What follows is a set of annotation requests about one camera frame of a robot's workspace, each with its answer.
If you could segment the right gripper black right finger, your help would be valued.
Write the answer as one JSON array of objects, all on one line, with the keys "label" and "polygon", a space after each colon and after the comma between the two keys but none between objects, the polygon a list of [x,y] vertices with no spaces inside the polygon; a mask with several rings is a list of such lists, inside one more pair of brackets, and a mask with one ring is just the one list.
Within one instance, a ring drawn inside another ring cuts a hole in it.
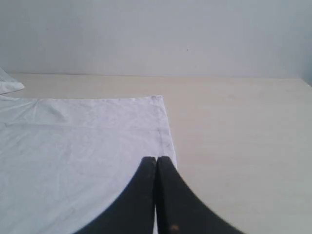
[{"label": "right gripper black right finger", "polygon": [[159,234],[240,234],[188,187],[171,159],[157,159],[156,215]]}]

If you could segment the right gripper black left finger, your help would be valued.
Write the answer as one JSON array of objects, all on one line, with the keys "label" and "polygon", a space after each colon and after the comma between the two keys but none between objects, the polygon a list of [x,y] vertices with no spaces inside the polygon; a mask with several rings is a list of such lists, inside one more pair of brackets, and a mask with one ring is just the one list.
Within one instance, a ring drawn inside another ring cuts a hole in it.
[{"label": "right gripper black left finger", "polygon": [[117,199],[78,234],[152,234],[155,221],[156,159],[143,157]]}]

